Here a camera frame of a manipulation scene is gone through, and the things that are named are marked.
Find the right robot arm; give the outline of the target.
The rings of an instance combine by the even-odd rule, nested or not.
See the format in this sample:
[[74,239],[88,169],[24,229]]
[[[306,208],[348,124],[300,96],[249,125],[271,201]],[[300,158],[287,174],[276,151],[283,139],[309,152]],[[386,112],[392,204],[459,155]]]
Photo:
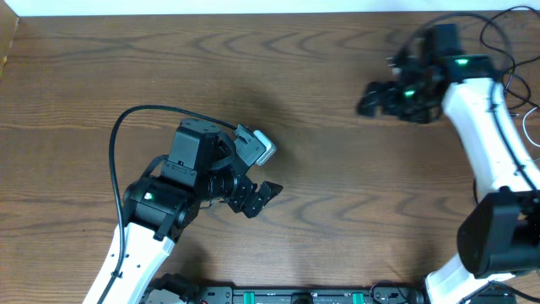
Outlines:
[[406,122],[447,116],[475,176],[477,206],[458,229],[457,252],[428,274],[427,303],[467,303],[491,287],[539,266],[539,170],[505,104],[490,57],[468,55],[454,24],[425,25],[391,60],[397,78],[370,83],[357,112]]

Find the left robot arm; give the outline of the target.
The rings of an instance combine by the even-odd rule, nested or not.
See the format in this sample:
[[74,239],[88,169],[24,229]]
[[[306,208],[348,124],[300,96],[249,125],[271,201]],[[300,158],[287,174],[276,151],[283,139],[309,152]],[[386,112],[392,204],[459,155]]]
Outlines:
[[87,303],[139,303],[203,202],[223,199],[236,213],[257,216],[282,191],[247,176],[275,153],[261,131],[242,125],[231,135],[216,123],[184,119],[171,151],[156,157],[124,192],[123,216]]

